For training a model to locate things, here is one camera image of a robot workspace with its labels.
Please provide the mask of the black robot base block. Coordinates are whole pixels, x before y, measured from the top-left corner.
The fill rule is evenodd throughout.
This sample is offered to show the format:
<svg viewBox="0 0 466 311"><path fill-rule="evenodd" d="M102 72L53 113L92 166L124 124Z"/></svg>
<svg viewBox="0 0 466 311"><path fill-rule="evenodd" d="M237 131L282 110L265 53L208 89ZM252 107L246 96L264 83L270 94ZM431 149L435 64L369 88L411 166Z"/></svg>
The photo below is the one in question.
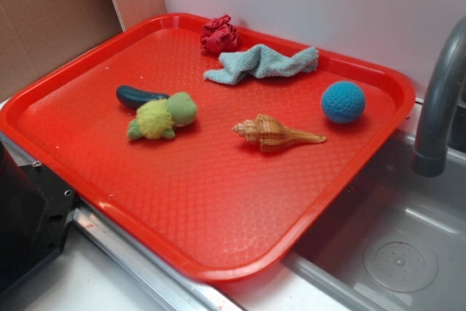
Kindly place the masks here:
<svg viewBox="0 0 466 311"><path fill-rule="evenodd" d="M1 298L63 252L76 191L46 165L18 165L1 145Z"/></svg>

